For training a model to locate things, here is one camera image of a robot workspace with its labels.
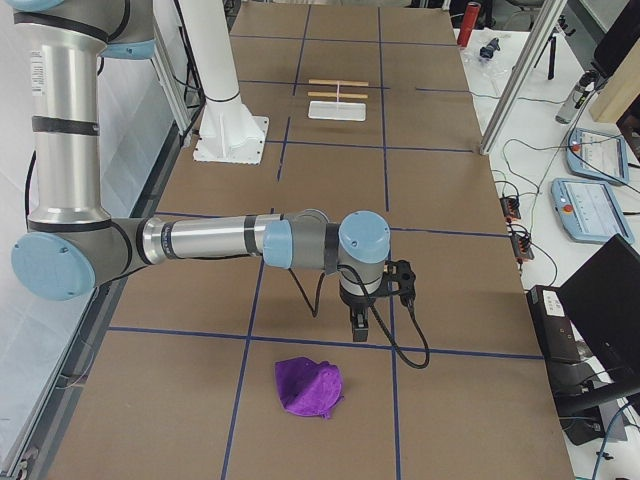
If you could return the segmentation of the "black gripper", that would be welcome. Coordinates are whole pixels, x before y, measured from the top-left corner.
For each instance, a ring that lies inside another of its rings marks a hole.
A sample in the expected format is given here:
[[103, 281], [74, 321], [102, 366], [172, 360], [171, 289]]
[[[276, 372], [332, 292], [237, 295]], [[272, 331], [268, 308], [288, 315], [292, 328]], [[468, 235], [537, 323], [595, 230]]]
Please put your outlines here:
[[350, 309], [352, 340], [366, 342], [368, 340], [369, 324], [367, 310], [372, 301], [362, 293], [353, 294], [343, 286], [339, 288], [340, 298]]

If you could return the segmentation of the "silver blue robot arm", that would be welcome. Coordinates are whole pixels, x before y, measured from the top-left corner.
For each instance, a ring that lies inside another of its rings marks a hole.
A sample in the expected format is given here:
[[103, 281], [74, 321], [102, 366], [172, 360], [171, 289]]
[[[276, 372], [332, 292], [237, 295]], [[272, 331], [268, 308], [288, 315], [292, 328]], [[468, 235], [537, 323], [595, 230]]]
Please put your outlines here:
[[283, 269], [340, 277], [355, 341], [367, 337], [375, 301], [391, 295], [390, 229], [358, 211], [339, 223], [318, 210], [164, 221], [115, 218], [100, 194], [98, 61], [149, 59], [149, 1], [15, 1], [30, 43], [32, 129], [39, 201], [12, 249], [16, 277], [33, 294], [64, 301], [167, 260], [259, 257]]

